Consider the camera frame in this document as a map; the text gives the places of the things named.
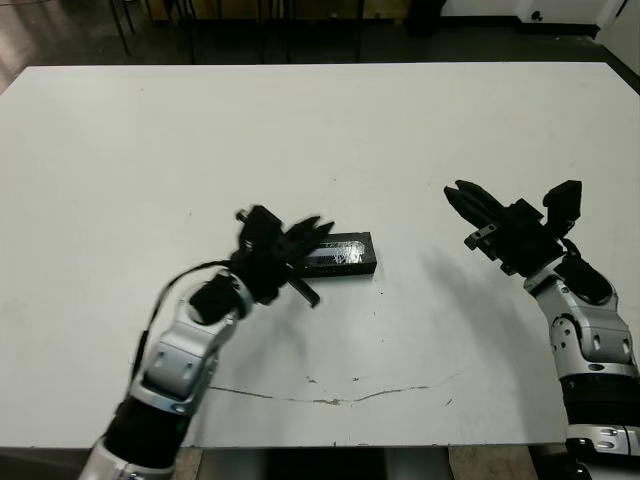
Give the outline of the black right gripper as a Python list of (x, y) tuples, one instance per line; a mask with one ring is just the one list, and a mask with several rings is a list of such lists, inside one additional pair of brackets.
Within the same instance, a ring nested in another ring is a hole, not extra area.
[(500, 261), (505, 274), (528, 277), (561, 256), (561, 239), (568, 233), (564, 208), (551, 208), (543, 221), (527, 201), (519, 199), (504, 207), (482, 187), (465, 180), (445, 186), (444, 194), (454, 210), (476, 228), (465, 245)]

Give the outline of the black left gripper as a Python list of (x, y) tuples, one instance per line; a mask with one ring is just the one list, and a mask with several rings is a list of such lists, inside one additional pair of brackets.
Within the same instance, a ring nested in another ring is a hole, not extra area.
[(320, 217), (311, 216), (285, 231), (282, 221), (262, 205), (238, 211), (236, 219), (242, 228), (234, 253), (234, 274), (245, 283), (253, 301), (269, 305), (289, 284), (310, 306), (317, 306), (320, 296), (295, 267), (318, 248), (334, 224), (319, 224)]

